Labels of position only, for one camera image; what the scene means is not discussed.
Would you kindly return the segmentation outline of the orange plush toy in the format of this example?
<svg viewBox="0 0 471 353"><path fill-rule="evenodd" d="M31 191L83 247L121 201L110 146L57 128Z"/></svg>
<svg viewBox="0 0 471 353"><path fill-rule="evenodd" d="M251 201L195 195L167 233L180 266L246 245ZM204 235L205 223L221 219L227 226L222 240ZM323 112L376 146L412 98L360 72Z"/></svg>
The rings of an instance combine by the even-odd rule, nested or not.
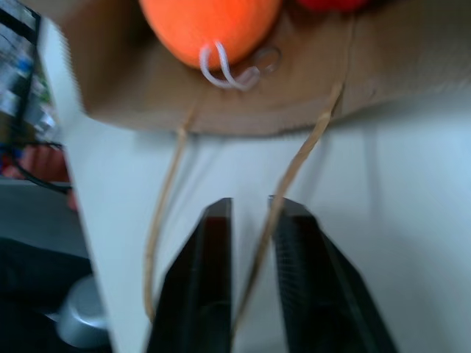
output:
<svg viewBox="0 0 471 353"><path fill-rule="evenodd" d="M139 0L159 41L182 63L198 68L221 89L250 90L261 71L255 66L234 76L269 34L282 0Z"/></svg>

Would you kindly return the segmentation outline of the black shelf rack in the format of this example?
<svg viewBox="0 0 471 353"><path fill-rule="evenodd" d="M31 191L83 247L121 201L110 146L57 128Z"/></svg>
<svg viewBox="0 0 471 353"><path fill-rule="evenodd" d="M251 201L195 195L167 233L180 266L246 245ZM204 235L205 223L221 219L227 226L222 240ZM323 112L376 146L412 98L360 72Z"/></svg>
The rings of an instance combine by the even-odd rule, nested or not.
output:
<svg viewBox="0 0 471 353"><path fill-rule="evenodd" d="M38 55L40 25L18 0L0 0L0 146L60 139Z"/></svg>

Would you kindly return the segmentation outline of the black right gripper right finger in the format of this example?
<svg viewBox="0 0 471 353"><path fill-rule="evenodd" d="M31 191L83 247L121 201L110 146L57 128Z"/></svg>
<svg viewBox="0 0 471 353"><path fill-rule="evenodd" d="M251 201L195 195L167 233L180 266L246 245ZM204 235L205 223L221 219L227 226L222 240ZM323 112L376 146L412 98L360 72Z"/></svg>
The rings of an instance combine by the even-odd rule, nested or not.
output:
<svg viewBox="0 0 471 353"><path fill-rule="evenodd" d="M304 205L284 201L274 245L288 353L398 353L362 276Z"/></svg>

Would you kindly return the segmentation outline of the brown paper bag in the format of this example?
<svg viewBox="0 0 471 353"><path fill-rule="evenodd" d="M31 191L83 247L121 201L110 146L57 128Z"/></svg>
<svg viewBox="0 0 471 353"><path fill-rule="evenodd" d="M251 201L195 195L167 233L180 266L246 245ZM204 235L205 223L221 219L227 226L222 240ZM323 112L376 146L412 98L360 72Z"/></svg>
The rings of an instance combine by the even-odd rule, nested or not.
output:
<svg viewBox="0 0 471 353"><path fill-rule="evenodd" d="M130 129L268 136L320 114L471 85L471 0L371 0L350 12L282 0L269 34L231 65L248 91L212 85L157 38L139 0L62 0L55 21L92 119Z"/></svg>

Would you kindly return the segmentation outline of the red plush toy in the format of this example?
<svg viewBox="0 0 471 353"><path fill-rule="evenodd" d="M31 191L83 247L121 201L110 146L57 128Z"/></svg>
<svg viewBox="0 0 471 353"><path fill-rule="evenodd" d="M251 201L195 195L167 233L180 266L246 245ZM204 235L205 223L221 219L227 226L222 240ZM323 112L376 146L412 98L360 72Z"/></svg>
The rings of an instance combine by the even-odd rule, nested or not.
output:
<svg viewBox="0 0 471 353"><path fill-rule="evenodd" d="M368 5L371 0L296 0L301 6L313 11L350 12Z"/></svg>

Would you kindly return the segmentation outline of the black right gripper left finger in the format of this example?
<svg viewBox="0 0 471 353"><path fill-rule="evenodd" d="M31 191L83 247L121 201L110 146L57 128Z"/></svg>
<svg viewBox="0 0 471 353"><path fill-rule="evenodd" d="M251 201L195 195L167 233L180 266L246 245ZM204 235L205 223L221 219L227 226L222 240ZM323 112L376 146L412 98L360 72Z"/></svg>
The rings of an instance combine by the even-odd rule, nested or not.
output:
<svg viewBox="0 0 471 353"><path fill-rule="evenodd" d="M207 206L166 272L146 353L230 353L232 200Z"/></svg>

